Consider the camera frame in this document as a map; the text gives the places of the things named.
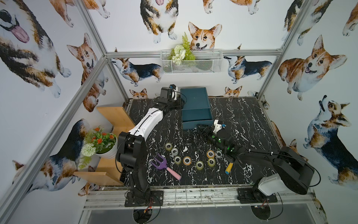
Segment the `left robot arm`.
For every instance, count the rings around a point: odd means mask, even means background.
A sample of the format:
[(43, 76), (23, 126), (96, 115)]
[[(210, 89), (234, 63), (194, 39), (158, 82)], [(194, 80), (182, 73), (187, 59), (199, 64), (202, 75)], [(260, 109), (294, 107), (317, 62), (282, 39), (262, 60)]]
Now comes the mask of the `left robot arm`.
[(180, 110), (185, 105), (180, 92), (170, 90), (154, 99), (142, 120), (129, 132), (118, 136), (116, 162), (124, 166), (131, 182), (131, 191), (145, 194), (149, 191), (146, 179), (145, 159), (147, 157), (146, 140), (153, 129), (172, 110)]

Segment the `teal drawer cabinet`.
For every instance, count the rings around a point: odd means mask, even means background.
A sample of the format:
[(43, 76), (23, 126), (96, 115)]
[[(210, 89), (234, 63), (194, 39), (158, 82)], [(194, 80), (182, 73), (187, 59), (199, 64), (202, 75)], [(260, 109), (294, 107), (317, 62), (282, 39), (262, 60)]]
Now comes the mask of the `teal drawer cabinet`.
[(205, 87), (182, 88), (186, 103), (181, 110), (183, 130), (195, 129), (197, 125), (213, 125), (211, 105)]

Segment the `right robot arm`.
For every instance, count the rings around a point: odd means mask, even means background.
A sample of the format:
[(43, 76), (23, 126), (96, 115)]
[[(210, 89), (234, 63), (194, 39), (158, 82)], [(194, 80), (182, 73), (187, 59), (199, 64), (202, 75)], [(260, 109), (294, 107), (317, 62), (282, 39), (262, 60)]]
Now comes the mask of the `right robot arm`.
[(283, 147), (277, 152), (251, 149), (234, 144), (225, 129), (217, 131), (213, 126), (202, 124), (198, 124), (197, 129), (202, 137), (222, 152), (228, 162), (271, 168), (289, 190), (300, 195), (307, 194), (315, 170), (291, 148)]

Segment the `green tape roll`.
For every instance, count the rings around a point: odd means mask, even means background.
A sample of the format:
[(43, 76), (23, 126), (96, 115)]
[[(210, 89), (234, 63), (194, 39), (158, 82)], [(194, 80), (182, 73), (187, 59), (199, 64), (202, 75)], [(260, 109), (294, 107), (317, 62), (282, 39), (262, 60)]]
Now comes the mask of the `green tape roll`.
[(195, 167), (197, 170), (203, 170), (204, 163), (202, 161), (197, 161)]
[(174, 157), (174, 162), (175, 162), (175, 164), (179, 165), (179, 164), (181, 164), (181, 161), (182, 161), (182, 159), (181, 159), (180, 156), (175, 156), (175, 157)]
[(208, 159), (208, 166), (209, 167), (214, 167), (216, 165), (216, 161), (214, 158), (209, 158)]
[(172, 149), (173, 149), (173, 145), (171, 143), (168, 142), (165, 144), (165, 150), (171, 151)]

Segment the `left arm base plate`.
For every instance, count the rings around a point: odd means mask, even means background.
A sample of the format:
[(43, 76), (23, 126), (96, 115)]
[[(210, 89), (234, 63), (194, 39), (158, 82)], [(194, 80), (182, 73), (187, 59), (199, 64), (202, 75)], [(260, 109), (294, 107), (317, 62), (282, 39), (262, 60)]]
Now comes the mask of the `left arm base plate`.
[(125, 207), (162, 206), (164, 191), (149, 190), (145, 193), (130, 190), (125, 194)]

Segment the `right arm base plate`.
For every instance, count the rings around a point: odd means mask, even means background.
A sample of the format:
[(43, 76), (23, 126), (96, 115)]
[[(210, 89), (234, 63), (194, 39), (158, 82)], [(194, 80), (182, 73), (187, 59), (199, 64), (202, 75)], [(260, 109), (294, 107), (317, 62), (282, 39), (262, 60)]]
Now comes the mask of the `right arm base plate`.
[(238, 193), (237, 199), (242, 204), (278, 202), (277, 196), (275, 194), (266, 196), (258, 189), (254, 189), (254, 188), (238, 188), (237, 193)]

